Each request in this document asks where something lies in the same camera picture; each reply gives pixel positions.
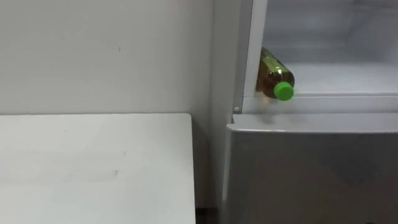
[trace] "bottle cap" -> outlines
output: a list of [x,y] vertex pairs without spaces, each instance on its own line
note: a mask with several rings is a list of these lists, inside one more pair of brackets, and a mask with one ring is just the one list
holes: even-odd
[[274,88],[274,94],[280,101],[290,100],[294,95],[294,89],[288,82],[280,82]]

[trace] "freezer drawer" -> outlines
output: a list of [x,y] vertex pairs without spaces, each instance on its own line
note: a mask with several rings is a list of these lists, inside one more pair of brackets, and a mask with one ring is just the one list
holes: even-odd
[[225,223],[398,223],[398,114],[234,115],[228,132]]

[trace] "bottle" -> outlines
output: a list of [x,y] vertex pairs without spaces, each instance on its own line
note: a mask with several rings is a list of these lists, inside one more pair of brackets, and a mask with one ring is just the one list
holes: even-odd
[[269,98],[287,101],[294,95],[293,87],[293,73],[267,49],[262,48],[256,91],[263,92]]

